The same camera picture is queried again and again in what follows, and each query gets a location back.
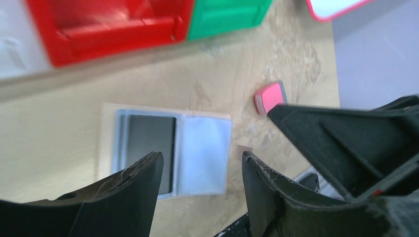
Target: plastic case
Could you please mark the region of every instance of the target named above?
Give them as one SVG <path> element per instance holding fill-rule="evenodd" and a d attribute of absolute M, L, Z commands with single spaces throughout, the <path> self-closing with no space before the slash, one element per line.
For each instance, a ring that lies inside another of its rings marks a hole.
<path fill-rule="evenodd" d="M 115 104 L 103 109 L 97 180 L 159 151 L 164 157 L 159 199 L 225 193 L 228 114 Z"/>
<path fill-rule="evenodd" d="M 259 25 L 272 0 L 197 0 L 188 39 Z"/>
<path fill-rule="evenodd" d="M 372 0 L 306 0 L 308 10 L 314 19 L 328 22 L 340 17 Z"/>
<path fill-rule="evenodd" d="M 52 64 L 186 40 L 193 0 L 26 0 Z"/>

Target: pink object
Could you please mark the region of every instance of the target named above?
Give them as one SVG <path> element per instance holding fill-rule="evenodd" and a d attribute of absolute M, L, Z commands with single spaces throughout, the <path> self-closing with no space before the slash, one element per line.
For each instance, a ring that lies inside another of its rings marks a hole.
<path fill-rule="evenodd" d="M 373 0 L 306 0 L 311 16 L 329 22 Z"/>
<path fill-rule="evenodd" d="M 259 89 L 254 94 L 254 103 L 259 114 L 265 115 L 278 104 L 286 103 L 282 82 L 275 82 Z"/>

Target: gray floor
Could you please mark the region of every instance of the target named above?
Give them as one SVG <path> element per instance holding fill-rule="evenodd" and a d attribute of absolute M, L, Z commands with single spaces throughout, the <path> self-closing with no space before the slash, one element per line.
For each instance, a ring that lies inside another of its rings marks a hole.
<path fill-rule="evenodd" d="M 419 0 L 376 0 L 333 21 L 342 108 L 419 93 Z"/>

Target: white object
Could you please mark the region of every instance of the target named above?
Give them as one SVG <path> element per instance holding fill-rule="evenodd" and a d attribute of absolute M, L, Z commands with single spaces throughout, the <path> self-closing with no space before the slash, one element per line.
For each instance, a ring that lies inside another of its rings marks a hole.
<path fill-rule="evenodd" d="M 52 69 L 22 0 L 0 1 L 0 80 Z"/>
<path fill-rule="evenodd" d="M 122 121 L 126 121 L 128 116 L 176 119 L 171 192 L 160 194 L 158 199 L 221 195 L 226 192 L 233 126 L 230 116 L 157 107 L 104 105 L 96 180 L 127 167 L 125 151 L 129 124 Z"/>
<path fill-rule="evenodd" d="M 319 21 L 329 21 L 371 0 L 306 0 L 308 9 Z"/>

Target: pink eraser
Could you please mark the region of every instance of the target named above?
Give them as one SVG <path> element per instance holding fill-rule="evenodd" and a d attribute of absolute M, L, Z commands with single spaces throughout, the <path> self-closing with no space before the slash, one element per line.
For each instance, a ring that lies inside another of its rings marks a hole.
<path fill-rule="evenodd" d="M 281 81 L 266 85 L 254 94 L 254 103 L 261 115 L 267 114 L 276 105 L 286 102 L 284 84 Z"/>

